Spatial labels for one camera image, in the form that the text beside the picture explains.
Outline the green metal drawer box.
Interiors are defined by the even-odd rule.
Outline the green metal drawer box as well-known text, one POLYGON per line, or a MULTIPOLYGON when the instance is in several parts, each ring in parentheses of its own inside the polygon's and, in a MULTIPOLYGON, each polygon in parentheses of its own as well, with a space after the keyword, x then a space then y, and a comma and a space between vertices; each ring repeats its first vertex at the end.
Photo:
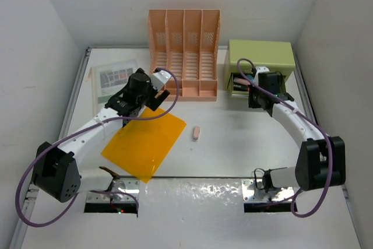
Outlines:
POLYGON ((282 75, 281 90, 286 90, 285 83, 295 69, 295 59, 291 43, 281 41, 230 40, 224 62, 223 89, 233 98, 248 97, 248 92, 234 88, 233 79, 240 77, 237 61, 249 59, 256 67, 265 66, 270 71, 282 75))

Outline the orange plastic clipboard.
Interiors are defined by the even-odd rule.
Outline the orange plastic clipboard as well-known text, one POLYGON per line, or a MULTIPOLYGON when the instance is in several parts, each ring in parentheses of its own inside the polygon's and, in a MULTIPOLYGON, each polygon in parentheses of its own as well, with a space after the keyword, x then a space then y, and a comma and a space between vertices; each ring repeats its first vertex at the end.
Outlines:
POLYGON ((101 155, 137 179, 148 183, 186 127, 168 113, 148 121, 130 121, 109 141, 101 155))

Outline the pink eraser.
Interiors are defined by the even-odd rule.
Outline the pink eraser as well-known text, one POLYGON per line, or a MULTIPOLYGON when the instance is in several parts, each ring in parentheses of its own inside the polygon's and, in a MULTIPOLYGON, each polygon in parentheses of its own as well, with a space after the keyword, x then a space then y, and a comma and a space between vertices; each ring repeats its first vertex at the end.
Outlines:
POLYGON ((194 141, 197 141, 199 139, 199 135, 200 135, 200 126, 195 126, 193 128, 192 139, 194 141))

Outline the blue highlighter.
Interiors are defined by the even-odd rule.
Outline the blue highlighter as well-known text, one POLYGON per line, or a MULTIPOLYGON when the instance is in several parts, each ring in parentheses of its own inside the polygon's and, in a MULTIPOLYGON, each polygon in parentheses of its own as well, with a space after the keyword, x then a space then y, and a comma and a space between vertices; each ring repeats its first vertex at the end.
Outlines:
POLYGON ((246 77, 250 80, 250 81, 253 81, 254 80, 254 77, 252 75, 246 75, 246 77))

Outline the black orange highlighter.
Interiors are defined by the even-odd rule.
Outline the black orange highlighter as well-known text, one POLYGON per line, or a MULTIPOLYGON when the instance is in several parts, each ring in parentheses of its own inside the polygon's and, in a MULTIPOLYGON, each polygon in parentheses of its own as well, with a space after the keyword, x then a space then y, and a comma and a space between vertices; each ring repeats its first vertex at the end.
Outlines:
POLYGON ((249 92, 249 86, 248 85, 241 85, 241 84, 233 84, 233 91, 249 92))

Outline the yellow pink highlighter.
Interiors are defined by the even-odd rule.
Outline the yellow pink highlighter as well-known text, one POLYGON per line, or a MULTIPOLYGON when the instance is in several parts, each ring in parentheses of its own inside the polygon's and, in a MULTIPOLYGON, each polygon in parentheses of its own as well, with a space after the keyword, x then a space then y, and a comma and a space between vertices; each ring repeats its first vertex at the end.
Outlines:
POLYGON ((234 78, 233 82, 234 83, 239 83, 239 84, 242 84, 242 85, 249 85, 249 81, 247 81, 246 79, 243 79, 243 78, 234 78))

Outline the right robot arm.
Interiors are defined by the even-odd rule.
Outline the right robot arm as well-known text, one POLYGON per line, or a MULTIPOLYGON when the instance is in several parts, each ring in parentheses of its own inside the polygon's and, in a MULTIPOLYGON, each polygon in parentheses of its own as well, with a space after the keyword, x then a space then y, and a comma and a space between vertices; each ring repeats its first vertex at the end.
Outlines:
POLYGON ((294 98, 287 92, 281 92, 281 82, 278 72, 263 66, 256 71, 254 83, 273 96, 249 86, 249 107, 266 111, 283 126, 300 149, 294 167, 264 171, 262 189, 270 192, 285 187, 299 187, 303 191, 323 188, 328 176, 329 152, 336 156, 332 163, 330 185, 343 185, 346 181, 344 141, 339 136, 328 137, 328 146, 320 130, 303 118, 294 98))

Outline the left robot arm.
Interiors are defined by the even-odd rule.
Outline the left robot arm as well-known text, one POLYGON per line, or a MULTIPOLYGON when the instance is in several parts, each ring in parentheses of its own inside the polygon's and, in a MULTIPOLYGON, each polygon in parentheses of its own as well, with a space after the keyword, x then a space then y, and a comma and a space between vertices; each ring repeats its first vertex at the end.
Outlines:
POLYGON ((139 120, 144 107, 158 109, 170 94, 163 87, 174 77, 164 68, 157 68, 151 75, 137 69, 126 85, 78 131, 39 147, 31 182, 59 202, 67 202, 80 192, 108 190, 115 174, 105 167, 83 170, 80 165, 84 158, 130 121, 139 120))

